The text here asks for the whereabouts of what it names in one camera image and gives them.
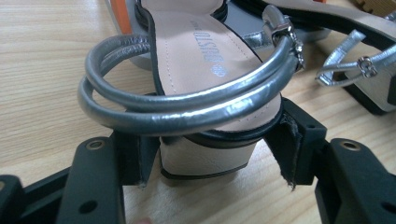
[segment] silver buckle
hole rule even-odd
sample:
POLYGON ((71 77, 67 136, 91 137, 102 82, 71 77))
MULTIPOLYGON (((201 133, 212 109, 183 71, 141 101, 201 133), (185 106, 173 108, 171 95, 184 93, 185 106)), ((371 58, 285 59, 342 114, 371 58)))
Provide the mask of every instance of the silver buckle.
POLYGON ((358 59, 358 67, 365 77, 374 77, 378 74, 371 58, 368 56, 363 56, 358 59))
POLYGON ((305 59, 303 56, 303 42, 297 38, 296 33, 294 32, 293 24, 291 23, 288 16, 284 16, 286 22, 276 24, 271 18, 271 15, 262 15, 262 20, 264 22, 264 26, 262 29, 265 33, 272 37, 272 41, 274 46, 276 46, 282 36, 288 36, 293 42, 293 53, 296 55, 298 59, 298 64, 296 68, 296 72, 305 68, 305 59))

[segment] silver ankle strap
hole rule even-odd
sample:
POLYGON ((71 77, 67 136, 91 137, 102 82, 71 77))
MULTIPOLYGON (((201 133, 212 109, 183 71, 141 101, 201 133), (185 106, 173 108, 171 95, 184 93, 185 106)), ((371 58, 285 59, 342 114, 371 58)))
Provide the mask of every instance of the silver ankle strap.
MULTIPOLYGON (((389 14, 386 19, 394 21, 396 12, 389 14)), ((317 72, 316 80, 323 86, 340 86, 351 85, 363 78, 375 77, 382 69, 396 63, 396 45, 384 50, 375 56, 360 57, 353 63, 340 63, 348 52, 359 44, 366 36, 354 30, 344 41, 330 54, 323 67, 317 72), (336 80, 334 72, 353 72, 357 75, 344 80, 336 80)))
MULTIPOLYGON (((274 6, 265 10, 274 27, 285 18, 274 6)), ((273 54, 257 69, 217 87, 183 95, 145 96, 118 90, 104 80, 121 61, 149 51, 145 37, 119 35, 94 47, 86 59, 78 102, 92 119, 114 130, 139 135, 198 133, 246 116, 270 102, 288 84, 298 64, 295 40, 280 38, 273 54), (96 90, 127 112, 105 108, 92 98, 96 90)))

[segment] wood grain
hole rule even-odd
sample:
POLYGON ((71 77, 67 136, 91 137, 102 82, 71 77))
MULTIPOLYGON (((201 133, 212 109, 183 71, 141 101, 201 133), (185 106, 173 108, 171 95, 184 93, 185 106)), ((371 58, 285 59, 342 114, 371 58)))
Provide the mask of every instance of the wood grain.
MULTIPOLYGON (((117 30, 102 0, 0 2, 0 174, 18 175, 26 186, 69 166, 80 142, 111 133, 84 115, 76 92, 87 52, 117 30)), ((342 89, 314 80, 343 37, 331 33, 306 45, 307 67, 282 93, 328 127, 328 140, 360 141, 396 173, 396 114, 373 116, 342 89)), ((359 46, 348 59, 374 52, 359 46)), ((150 72, 129 61, 108 80, 127 91, 153 91, 150 72)), ((154 223, 320 222, 314 186, 291 191, 264 142, 247 168, 232 175, 170 181, 155 164, 145 189, 124 187, 128 223, 143 217, 154 223)))

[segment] sandal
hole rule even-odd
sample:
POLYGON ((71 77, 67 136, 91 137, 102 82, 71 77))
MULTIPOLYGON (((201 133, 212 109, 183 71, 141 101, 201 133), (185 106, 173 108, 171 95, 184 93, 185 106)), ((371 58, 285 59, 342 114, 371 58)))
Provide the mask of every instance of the sandal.
MULTIPOLYGON (((345 87, 345 89, 373 114, 381 115, 396 109, 396 74, 394 72, 396 65, 392 59, 393 55, 396 54, 394 49, 396 24, 392 21, 394 19, 392 15, 389 15, 387 20, 357 9, 326 5, 311 0, 235 0, 235 3, 255 13, 258 13, 258 10, 265 8, 268 4, 274 4, 283 13, 289 15, 293 22, 317 25, 344 34, 350 34, 357 30, 364 35, 364 38, 360 38, 359 41, 380 49, 383 53, 374 56, 374 58, 361 57, 360 60, 353 63, 352 70, 355 71, 352 71, 352 73, 355 74, 351 74, 341 69, 342 65, 337 64, 345 56, 342 50, 337 50, 325 63, 325 67, 318 71, 317 80, 325 86, 340 86, 340 83, 343 83, 343 85, 353 84, 345 87), (369 62, 371 59, 379 61, 373 64, 373 62, 369 62), (339 76, 343 80, 333 79, 331 67, 328 67, 330 63, 332 68, 338 67, 333 71, 346 72, 339 76), (364 75, 366 68, 360 68, 361 65, 367 66, 367 63, 376 68, 378 75, 370 76, 369 79, 356 78, 367 77, 364 75)), ((349 39, 351 42, 347 45, 350 47, 358 43, 353 41, 353 37, 349 39)))
POLYGON ((303 63, 291 23, 277 8, 264 11, 276 48, 262 63, 211 16, 224 6, 220 0, 139 1, 149 38, 111 37, 87 56, 87 76, 78 89, 81 108, 119 132, 161 136, 168 177, 203 178, 246 166, 255 143, 278 124, 280 91, 303 63), (157 96, 120 91, 103 79, 120 61, 148 51, 157 96), (127 112, 100 106, 92 99, 93 90, 127 112))

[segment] metal rivet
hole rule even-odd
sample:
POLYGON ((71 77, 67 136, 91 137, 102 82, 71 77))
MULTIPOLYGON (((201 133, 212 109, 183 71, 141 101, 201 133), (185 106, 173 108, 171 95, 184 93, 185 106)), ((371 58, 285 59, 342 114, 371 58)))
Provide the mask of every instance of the metal rivet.
POLYGON ((342 147, 344 147, 345 149, 351 150, 351 151, 360 151, 361 147, 353 142, 349 142, 349 141, 342 141, 340 143, 340 145, 342 147))
POLYGON ((378 74, 370 57, 363 56, 358 59, 358 67, 365 77, 374 77, 378 74))
POLYGON ((89 150, 96 150, 105 146, 105 141, 103 140, 93 140, 89 142, 86 146, 89 150))
POLYGON ((4 181, 0 181, 0 191, 2 189, 4 189, 5 186, 6 186, 6 183, 4 181))

